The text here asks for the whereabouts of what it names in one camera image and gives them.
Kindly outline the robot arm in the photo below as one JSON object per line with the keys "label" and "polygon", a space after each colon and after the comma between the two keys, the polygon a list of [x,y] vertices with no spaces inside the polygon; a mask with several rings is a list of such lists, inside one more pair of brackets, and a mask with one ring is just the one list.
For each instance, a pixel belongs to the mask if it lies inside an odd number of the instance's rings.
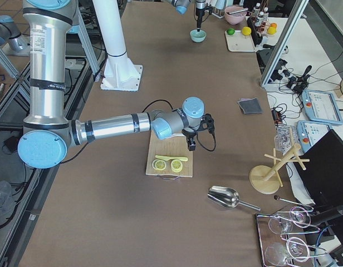
{"label": "robot arm", "polygon": [[[166,2],[171,4],[176,9],[176,11],[180,14],[184,14],[191,3],[190,0],[166,0]],[[207,4],[205,0],[196,0],[194,1],[194,4],[195,4],[194,15],[196,16],[195,20],[197,22],[196,30],[200,32],[202,28],[203,16],[205,14]]]}
{"label": "robot arm", "polygon": [[159,139],[183,133],[188,149],[206,122],[204,103],[188,97],[180,108],[132,113],[80,122],[64,114],[66,35],[81,28],[77,1],[24,1],[30,24],[30,113],[23,122],[18,154],[23,162],[49,169],[62,162],[68,149],[113,136],[154,131]]}

